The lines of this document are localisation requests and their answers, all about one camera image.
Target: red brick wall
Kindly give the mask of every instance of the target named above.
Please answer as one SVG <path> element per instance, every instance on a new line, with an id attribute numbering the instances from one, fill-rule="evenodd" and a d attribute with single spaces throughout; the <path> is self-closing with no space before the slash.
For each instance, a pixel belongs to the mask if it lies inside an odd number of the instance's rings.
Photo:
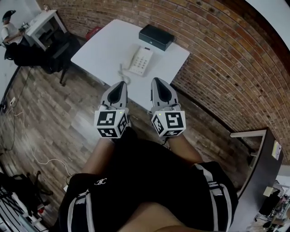
<path id="1" fill-rule="evenodd" d="M 290 77 L 283 65 L 289 50 L 246 3 L 244 14 L 237 7 L 241 0 L 38 0 L 43 1 L 81 37 L 113 19 L 174 34 L 191 54 L 173 84 L 235 131 L 270 127 L 287 155 L 284 163 L 290 163 Z"/>

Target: black shorts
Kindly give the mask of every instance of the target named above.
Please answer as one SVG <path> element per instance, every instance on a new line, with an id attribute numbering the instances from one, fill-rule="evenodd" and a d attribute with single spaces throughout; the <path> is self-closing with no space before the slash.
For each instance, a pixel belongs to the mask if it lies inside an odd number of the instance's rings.
<path id="1" fill-rule="evenodd" d="M 96 231 L 117 231 L 143 202 L 165 206 L 188 227 L 212 231 L 213 207 L 203 172 L 189 166 L 167 148 L 132 135 L 134 133 L 128 129 L 118 141 L 105 174 L 77 174 L 71 178 L 59 209 L 60 231 L 68 231 L 69 205 L 87 189 L 91 192 Z M 230 179 L 216 162 L 201 165 L 212 173 L 214 181 L 227 187 L 233 218 L 237 194 Z M 225 231 L 227 204 L 224 198 L 218 198 L 216 203 L 219 230 Z"/>

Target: telephone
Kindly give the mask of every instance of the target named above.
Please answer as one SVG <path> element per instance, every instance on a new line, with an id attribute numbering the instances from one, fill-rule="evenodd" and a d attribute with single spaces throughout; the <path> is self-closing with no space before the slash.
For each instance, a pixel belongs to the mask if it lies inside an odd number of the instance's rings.
<path id="1" fill-rule="evenodd" d="M 149 48 L 141 48 L 140 45 L 133 43 L 128 49 L 122 69 L 143 76 L 152 54 Z"/>

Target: white table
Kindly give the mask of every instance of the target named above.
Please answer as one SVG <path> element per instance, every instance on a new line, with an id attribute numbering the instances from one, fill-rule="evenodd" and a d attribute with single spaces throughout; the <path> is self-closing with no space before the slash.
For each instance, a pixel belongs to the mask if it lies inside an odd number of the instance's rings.
<path id="1" fill-rule="evenodd" d="M 66 33 L 67 30 L 65 29 L 64 25 L 62 24 L 61 20 L 59 19 L 58 15 L 56 14 L 56 10 L 43 10 L 39 15 L 37 15 L 31 22 L 29 23 L 30 27 L 25 31 L 27 36 L 30 36 L 44 51 L 46 47 L 40 40 L 36 37 L 36 33 L 40 28 L 43 27 L 49 20 L 55 18 L 61 30 Z"/>
<path id="2" fill-rule="evenodd" d="M 159 77 L 171 83 L 189 56 L 189 52 L 175 43 L 172 43 L 166 51 L 162 51 L 138 38 L 141 29 L 115 19 L 83 45 L 71 61 L 112 86 L 121 81 L 118 70 L 120 63 L 126 58 L 130 45 L 139 44 L 150 48 L 154 54 L 143 77 L 124 72 L 131 79 L 128 85 L 128 97 L 146 110 L 150 110 L 153 106 L 150 101 L 152 79 Z"/>

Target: desk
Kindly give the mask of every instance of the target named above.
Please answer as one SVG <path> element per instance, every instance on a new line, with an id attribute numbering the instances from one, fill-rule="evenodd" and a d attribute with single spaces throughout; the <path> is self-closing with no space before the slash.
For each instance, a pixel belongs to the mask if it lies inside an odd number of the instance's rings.
<path id="1" fill-rule="evenodd" d="M 66 33 L 67 30 L 65 29 L 64 25 L 62 24 L 61 20 L 59 19 L 58 15 L 56 14 L 56 10 L 43 10 L 39 15 L 37 15 L 33 20 L 30 21 L 30 27 L 26 30 L 25 34 L 30 36 L 44 51 L 46 47 L 40 40 L 36 37 L 36 33 L 40 28 L 43 27 L 49 20 L 55 18 L 61 30 Z"/>
<path id="2" fill-rule="evenodd" d="M 230 231 L 245 231 L 267 198 L 263 195 L 266 187 L 273 186 L 276 180 L 283 152 L 280 152 L 278 160 L 272 156 L 275 137 L 269 129 L 231 133 L 230 136 L 233 138 L 262 136 L 253 168 L 238 195 L 239 203 L 230 227 Z"/>
<path id="3" fill-rule="evenodd" d="M 175 43 L 172 43 L 166 51 L 162 51 L 138 38 L 141 29 L 115 19 L 83 45 L 71 61 L 112 86 L 122 80 L 118 70 L 120 63 L 126 58 L 130 45 L 139 44 L 150 48 L 154 54 L 143 77 L 124 72 L 131 79 L 128 97 L 146 110 L 150 110 L 153 106 L 150 101 L 152 79 L 159 77 L 170 84 L 189 56 L 189 52 Z"/>

